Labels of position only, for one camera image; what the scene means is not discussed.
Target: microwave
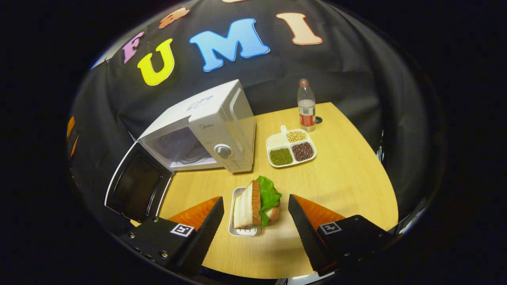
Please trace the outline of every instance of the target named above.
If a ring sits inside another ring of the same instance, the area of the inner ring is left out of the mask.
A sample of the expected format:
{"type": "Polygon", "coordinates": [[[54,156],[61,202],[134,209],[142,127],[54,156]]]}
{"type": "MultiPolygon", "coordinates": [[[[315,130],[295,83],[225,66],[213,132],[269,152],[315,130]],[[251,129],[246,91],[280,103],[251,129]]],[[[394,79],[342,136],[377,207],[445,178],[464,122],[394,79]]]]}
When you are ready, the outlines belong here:
{"type": "Polygon", "coordinates": [[[143,222],[156,216],[173,173],[250,171],[256,122],[239,80],[194,95],[163,112],[118,165],[104,205],[143,222]]]}

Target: sandwich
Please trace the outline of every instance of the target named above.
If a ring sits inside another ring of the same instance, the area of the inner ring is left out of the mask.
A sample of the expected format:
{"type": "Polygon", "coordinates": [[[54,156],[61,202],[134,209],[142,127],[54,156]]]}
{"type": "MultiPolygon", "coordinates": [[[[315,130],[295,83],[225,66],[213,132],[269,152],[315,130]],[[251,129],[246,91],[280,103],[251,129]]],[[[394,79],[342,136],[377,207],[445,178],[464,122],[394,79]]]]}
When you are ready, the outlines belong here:
{"type": "Polygon", "coordinates": [[[268,178],[252,180],[234,200],[234,228],[264,227],[274,222],[280,213],[281,197],[268,178]]]}

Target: microwave dial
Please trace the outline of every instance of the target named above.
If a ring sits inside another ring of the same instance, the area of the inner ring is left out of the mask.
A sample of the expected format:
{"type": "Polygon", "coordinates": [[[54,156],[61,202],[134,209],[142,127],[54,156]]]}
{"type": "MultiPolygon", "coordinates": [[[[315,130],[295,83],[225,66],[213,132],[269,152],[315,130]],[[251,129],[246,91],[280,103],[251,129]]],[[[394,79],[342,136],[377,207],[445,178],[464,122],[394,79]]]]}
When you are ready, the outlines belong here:
{"type": "Polygon", "coordinates": [[[217,145],[215,146],[215,151],[223,159],[227,159],[231,156],[231,149],[227,145],[217,145]]]}

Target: red beans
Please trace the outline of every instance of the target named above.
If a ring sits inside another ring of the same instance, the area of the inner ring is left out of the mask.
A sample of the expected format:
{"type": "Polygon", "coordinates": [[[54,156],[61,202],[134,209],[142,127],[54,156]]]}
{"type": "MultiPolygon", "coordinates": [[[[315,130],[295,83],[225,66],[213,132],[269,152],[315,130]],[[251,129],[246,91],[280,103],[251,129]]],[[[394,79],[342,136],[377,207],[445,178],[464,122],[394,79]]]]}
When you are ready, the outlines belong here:
{"type": "Polygon", "coordinates": [[[313,148],[308,142],[292,146],[292,152],[297,161],[309,159],[313,156],[313,148]]]}

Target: sandwich container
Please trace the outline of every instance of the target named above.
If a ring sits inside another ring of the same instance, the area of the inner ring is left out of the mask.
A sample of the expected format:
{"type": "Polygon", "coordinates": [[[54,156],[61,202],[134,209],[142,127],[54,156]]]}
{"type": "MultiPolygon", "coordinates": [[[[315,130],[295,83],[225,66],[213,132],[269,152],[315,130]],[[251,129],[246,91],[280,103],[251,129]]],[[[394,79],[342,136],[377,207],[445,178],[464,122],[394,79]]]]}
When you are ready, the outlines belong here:
{"type": "Polygon", "coordinates": [[[268,153],[269,164],[271,164],[271,166],[276,167],[276,168],[287,167],[287,166],[291,166],[291,165],[300,164],[300,163],[303,163],[306,161],[310,161],[315,158],[315,156],[317,155],[317,149],[315,148],[315,145],[313,144],[312,139],[310,138],[310,136],[308,135],[308,133],[305,130],[294,129],[294,130],[287,131],[287,128],[284,125],[282,125],[280,127],[280,129],[281,129],[280,133],[276,133],[276,134],[270,136],[269,138],[267,138],[267,140],[266,140],[266,150],[268,153]],[[300,131],[300,132],[306,134],[306,139],[300,140],[300,141],[295,141],[295,142],[289,142],[287,135],[291,132],[296,132],[296,131],[300,131]],[[307,159],[302,160],[302,161],[297,161],[294,156],[294,153],[292,152],[292,147],[295,145],[303,144],[303,143],[310,144],[310,146],[313,149],[313,155],[307,159]],[[271,157],[269,156],[270,151],[280,150],[280,149],[289,149],[291,156],[292,156],[292,160],[293,160],[292,163],[284,164],[284,165],[275,165],[271,161],[271,157]]]}
{"type": "Polygon", "coordinates": [[[234,228],[234,200],[236,200],[236,197],[245,190],[246,187],[238,187],[234,189],[232,192],[232,201],[231,201],[231,214],[229,215],[229,233],[234,236],[243,236],[243,237],[253,237],[256,235],[261,234],[262,229],[261,227],[252,227],[251,229],[243,230],[243,229],[235,229],[234,228]]]}

